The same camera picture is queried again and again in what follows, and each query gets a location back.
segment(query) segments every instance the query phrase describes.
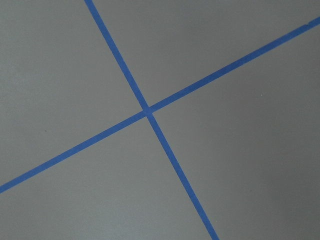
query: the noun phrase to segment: gray surface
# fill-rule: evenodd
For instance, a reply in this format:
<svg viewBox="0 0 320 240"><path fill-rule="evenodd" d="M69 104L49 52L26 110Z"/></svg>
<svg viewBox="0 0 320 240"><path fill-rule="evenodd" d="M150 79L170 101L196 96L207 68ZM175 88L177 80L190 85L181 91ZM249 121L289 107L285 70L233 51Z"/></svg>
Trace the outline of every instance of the gray surface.
<svg viewBox="0 0 320 240"><path fill-rule="evenodd" d="M95 1L151 105L317 0ZM83 1L0 8L0 184L141 109ZM155 113L220 239L320 235L319 27ZM206 240L146 119L0 195L0 239Z"/></svg>
<svg viewBox="0 0 320 240"><path fill-rule="evenodd" d="M320 29L155 114L221 239L320 236Z"/></svg>
<svg viewBox="0 0 320 240"><path fill-rule="evenodd" d="M4 192L0 215L3 240L210 239L146 119Z"/></svg>

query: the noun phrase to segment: diagonal blue line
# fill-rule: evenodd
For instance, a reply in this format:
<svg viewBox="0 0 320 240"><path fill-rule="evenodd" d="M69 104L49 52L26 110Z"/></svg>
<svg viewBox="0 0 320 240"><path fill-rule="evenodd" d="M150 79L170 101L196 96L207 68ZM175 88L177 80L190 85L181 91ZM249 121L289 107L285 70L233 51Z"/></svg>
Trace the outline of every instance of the diagonal blue line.
<svg viewBox="0 0 320 240"><path fill-rule="evenodd" d="M144 118L146 115L141 111L137 114L127 118L126 120L123 120L122 122L108 128L107 130L89 138L88 140L85 140L84 142L78 144L77 146L74 146L70 148L69 150L61 153L58 156L55 156L54 158L42 163L39 166L36 166L35 168L25 172L24 174L12 179L11 181L8 181L7 183L0 186L0 194L7 191L10 188L13 188L14 186L28 180L29 178L32 178L34 175L37 175L44 170L47 170L48 168L51 168L52 166L62 162L63 160L71 157L72 155L75 155L76 153L82 151L83 149L86 149L90 147L91 145L105 139L106 137L120 131L121 129L124 129L125 127L137 122L138 120Z"/></svg>
<svg viewBox="0 0 320 240"><path fill-rule="evenodd" d="M230 73L231 71L241 67L242 65L250 62L251 60L271 51L272 49L280 46L281 44L284 44L285 42L288 42L289 40L299 36L300 34L305 33L306 31L318 26L320 24L320 17L315 18L314 20L310 21L306 25L302 25L295 30L287 33L286 35L283 35L279 37L278 39L264 45L263 47L249 53L248 55L230 63L229 65L219 69L218 71L215 71L214 73L204 77L203 79L185 87L184 89L172 94L171 96L166 97L165 99L157 102L156 104L152 105L150 107L151 112L155 112L174 101L184 97L185 95L188 95L192 93L193 91L203 87L204 85L207 85L211 83L212 81L222 77L223 75Z"/></svg>
<svg viewBox="0 0 320 240"><path fill-rule="evenodd" d="M143 109L143 112L146 114L146 117L147 117L150 125L152 126L152 129L154 130L159 142L161 143L166 155L168 156L176 174L178 175L185 191L187 192L188 196L190 197L190 199L191 199L196 211L198 212L203 224L205 225L209 235L211 236L211 238L213 240L219 240L209 218L207 217L207 215L205 213L205 210L201 206L194 190L192 189L184 171L182 170L176 156L174 155L174 152L172 151L167 139L165 138L159 124L157 123L155 117L150 112L150 108L149 108L142 92L140 91L138 84L136 83L127 64L125 63L124 59L122 58L114 40L112 39L107 27L105 26L103 20L100 17L98 10L96 9L92 0L84 0L84 1L86 3L87 7L89 8L89 11L91 12L92 17L95 20L98 28L100 29L107 45L109 46L110 50L112 51L113 56L115 57L117 63L119 64L119 66L120 66L127 82L129 83L136 99L140 103L140 105Z"/></svg>

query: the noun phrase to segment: gray floor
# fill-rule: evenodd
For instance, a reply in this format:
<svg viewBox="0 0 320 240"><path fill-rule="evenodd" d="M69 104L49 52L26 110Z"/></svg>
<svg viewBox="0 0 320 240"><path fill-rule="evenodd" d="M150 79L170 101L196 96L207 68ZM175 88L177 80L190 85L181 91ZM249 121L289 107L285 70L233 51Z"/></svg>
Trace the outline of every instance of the gray floor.
<svg viewBox="0 0 320 240"><path fill-rule="evenodd" d="M94 3L149 105L318 0ZM141 111L86 4L0 8L0 185ZM320 27L154 113L221 240L320 236ZM146 119L0 194L1 240L209 240Z"/></svg>

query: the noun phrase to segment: concrete floor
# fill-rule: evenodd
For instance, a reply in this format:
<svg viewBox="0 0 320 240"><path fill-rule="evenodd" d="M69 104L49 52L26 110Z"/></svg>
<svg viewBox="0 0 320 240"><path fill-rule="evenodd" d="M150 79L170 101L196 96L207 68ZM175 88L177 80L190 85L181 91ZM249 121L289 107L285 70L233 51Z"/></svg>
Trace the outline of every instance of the concrete floor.
<svg viewBox="0 0 320 240"><path fill-rule="evenodd" d="M149 106L318 0L95 0ZM142 108L84 1L0 8L0 188ZM221 240L320 236L320 26L154 112ZM209 240L144 117L0 194L1 240Z"/></svg>

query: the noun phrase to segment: blue tape strip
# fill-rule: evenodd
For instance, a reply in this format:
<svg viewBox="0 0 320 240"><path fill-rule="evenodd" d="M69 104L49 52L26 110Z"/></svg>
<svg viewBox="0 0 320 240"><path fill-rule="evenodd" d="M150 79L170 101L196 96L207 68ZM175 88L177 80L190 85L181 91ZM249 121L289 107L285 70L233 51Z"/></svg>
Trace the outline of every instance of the blue tape strip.
<svg viewBox="0 0 320 240"><path fill-rule="evenodd" d="M263 47L249 53L248 55L234 61L233 63L230 63L229 65L219 69L218 71L204 77L203 79L185 87L184 89L172 94L171 96L166 97L165 99L157 102L156 104L152 105L150 107L151 112L155 112L174 101L184 97L185 95L188 95L192 93L193 91L203 87L204 85L207 85L208 83L211 83L212 81L222 77L223 75L230 73L231 71L241 67L242 65L250 62L251 60L271 51L272 49L280 46L281 44L284 44L285 42L299 36L300 34L303 34L304 32L318 26L320 24L320 17L315 18L314 20L310 21L308 24L303 25L301 27L298 27L297 29L287 33L286 35L283 35L279 37L278 39L268 43L267 45L264 45Z"/></svg>
<svg viewBox="0 0 320 240"><path fill-rule="evenodd" d="M70 148L69 150L61 153L58 156L55 156L54 158L44 162L43 164L27 171L26 173L16 177L15 179L8 181L7 183L3 184L0 186L0 194L3 193L4 191L7 191L10 188L13 188L14 186L28 180L29 178L33 177L34 175L37 175L44 170L62 162L63 160L71 157L72 155L75 155L76 153L82 151L83 149L86 149L90 147L91 145L105 139L106 137L120 131L121 129L124 129L125 127L137 122L138 120L144 118L146 115L141 111L138 112L137 114L127 118L126 120L108 128L107 130L89 138L88 140L78 144L77 146L74 146Z"/></svg>
<svg viewBox="0 0 320 240"><path fill-rule="evenodd" d="M89 8L89 11L92 14L92 17L94 19L94 21L96 22L98 28L100 29L107 45L109 46L110 50L113 53L113 56L115 57L117 63L119 64L126 80L128 81L136 99L138 100L138 102L140 103L140 106L143 109L143 112L146 114L146 117L149 121L149 123L152 126L152 129L154 130L159 142L161 143L166 155L168 156L176 174L178 175L185 191L187 192L187 194L189 195L196 211L198 212L202 222L204 223L209 235L211 236L211 238L213 240L219 240L210 220L208 219L205 210L203 209L203 207L201 206L194 190L192 189L185 173L183 172L176 156L174 155L168 141L166 140L161 128L159 127L159 124L157 123L155 117L152 115L152 113L150 112L150 108L142 94L142 92L140 91L138 84L136 83L135 79L133 78L127 64L125 63L123 57L120 54L120 51L118 50L114 40L112 39L107 27L105 26L103 20L101 19L98 10L96 9L94 3L92 2L92 0L84 0L87 7Z"/></svg>

